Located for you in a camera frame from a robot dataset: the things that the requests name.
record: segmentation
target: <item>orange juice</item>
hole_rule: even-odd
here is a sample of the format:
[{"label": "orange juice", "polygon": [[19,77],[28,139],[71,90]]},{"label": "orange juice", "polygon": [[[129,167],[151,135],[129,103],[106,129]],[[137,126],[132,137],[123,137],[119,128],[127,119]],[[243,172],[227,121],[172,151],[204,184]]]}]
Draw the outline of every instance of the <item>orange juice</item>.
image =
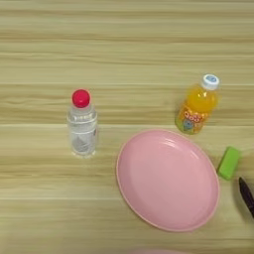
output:
[{"label": "orange juice", "polygon": [[179,129],[188,134],[198,133],[211,111],[217,104],[217,88],[219,79],[207,74],[200,84],[195,84],[189,91],[176,124]]}]

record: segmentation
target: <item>clear plastic bottle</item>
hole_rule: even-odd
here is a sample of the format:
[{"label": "clear plastic bottle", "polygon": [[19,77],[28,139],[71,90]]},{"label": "clear plastic bottle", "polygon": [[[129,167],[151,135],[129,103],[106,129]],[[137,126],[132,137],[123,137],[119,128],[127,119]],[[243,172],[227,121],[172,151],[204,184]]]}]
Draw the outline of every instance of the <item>clear plastic bottle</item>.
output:
[{"label": "clear plastic bottle", "polygon": [[219,79],[213,74],[207,74],[200,84],[195,84],[189,91],[176,124],[182,132],[198,133],[204,122],[217,104],[217,88]]},{"label": "clear plastic bottle", "polygon": [[94,154],[97,143],[97,113],[90,104],[88,91],[80,89],[72,95],[67,122],[73,151],[83,157]]}]

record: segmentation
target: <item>water bottle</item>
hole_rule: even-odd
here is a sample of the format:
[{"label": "water bottle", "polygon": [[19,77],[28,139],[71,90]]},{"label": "water bottle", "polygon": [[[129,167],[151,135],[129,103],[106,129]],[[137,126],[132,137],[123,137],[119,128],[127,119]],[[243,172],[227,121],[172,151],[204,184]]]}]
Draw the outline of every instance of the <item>water bottle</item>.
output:
[{"label": "water bottle", "polygon": [[67,123],[73,151],[83,157],[93,155],[97,142],[97,113],[88,91],[80,89],[72,95]]}]

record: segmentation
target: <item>plate rim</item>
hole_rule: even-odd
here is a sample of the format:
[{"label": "plate rim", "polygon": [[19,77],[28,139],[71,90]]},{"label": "plate rim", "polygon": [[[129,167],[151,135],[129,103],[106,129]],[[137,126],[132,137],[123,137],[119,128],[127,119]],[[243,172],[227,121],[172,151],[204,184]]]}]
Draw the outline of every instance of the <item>plate rim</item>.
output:
[{"label": "plate rim", "polygon": [[[172,135],[175,135],[175,136],[179,136],[180,138],[186,140],[187,142],[191,143],[193,146],[195,146],[201,153],[202,155],[207,159],[207,161],[209,162],[209,164],[211,165],[211,167],[213,168],[213,174],[214,174],[214,178],[215,178],[215,182],[216,182],[216,190],[217,190],[217,196],[216,196],[216,203],[213,207],[213,209],[211,210],[209,216],[204,219],[203,221],[201,221],[200,223],[197,223],[195,226],[191,226],[191,227],[186,227],[184,229],[170,229],[169,227],[167,226],[161,226],[161,225],[158,225],[157,223],[154,223],[152,221],[150,221],[149,219],[147,219],[145,216],[143,216],[142,214],[140,214],[138,211],[136,211],[135,207],[130,203],[129,199],[127,198],[127,196],[125,195],[122,187],[121,187],[121,181],[120,181],[120,177],[119,177],[119,161],[120,161],[120,157],[122,155],[122,152],[124,150],[124,148],[133,140],[135,139],[137,136],[140,136],[142,134],[145,134],[145,133],[149,133],[149,132],[165,132],[165,133],[169,133],[169,134],[172,134]],[[140,218],[142,218],[144,221],[146,221],[148,224],[156,227],[156,228],[159,228],[159,229],[162,229],[164,231],[168,231],[168,232],[190,232],[190,231],[194,231],[202,226],[204,226],[205,224],[207,224],[211,218],[214,216],[215,212],[216,212],[216,209],[218,207],[218,203],[219,203],[219,198],[220,198],[220,186],[219,186],[219,180],[218,180],[218,176],[217,176],[217,173],[216,173],[216,168],[215,166],[213,165],[213,163],[211,162],[209,156],[204,152],[204,150],[198,145],[196,144],[194,141],[192,141],[191,139],[185,137],[184,135],[181,135],[179,133],[176,133],[174,131],[170,131],[170,130],[167,130],[167,129],[149,129],[149,130],[144,130],[144,131],[141,131],[139,133],[136,133],[134,135],[132,135],[128,140],[127,142],[125,142],[121,148],[120,148],[120,152],[118,153],[118,157],[117,157],[117,163],[116,163],[116,179],[117,179],[117,185],[119,187],[119,190],[120,190],[120,193],[124,199],[124,201],[128,204],[128,206],[132,209],[132,211]]]}]

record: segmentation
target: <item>bottle label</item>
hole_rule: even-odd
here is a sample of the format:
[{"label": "bottle label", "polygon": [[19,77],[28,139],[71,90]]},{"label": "bottle label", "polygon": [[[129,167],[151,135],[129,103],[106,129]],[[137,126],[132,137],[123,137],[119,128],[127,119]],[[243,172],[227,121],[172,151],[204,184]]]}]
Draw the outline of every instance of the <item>bottle label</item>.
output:
[{"label": "bottle label", "polygon": [[78,154],[91,154],[96,145],[97,129],[86,133],[70,133],[70,139],[73,149]]},{"label": "bottle label", "polygon": [[195,134],[201,130],[208,116],[209,114],[207,113],[192,111],[184,104],[179,113],[177,122],[182,131]]}]

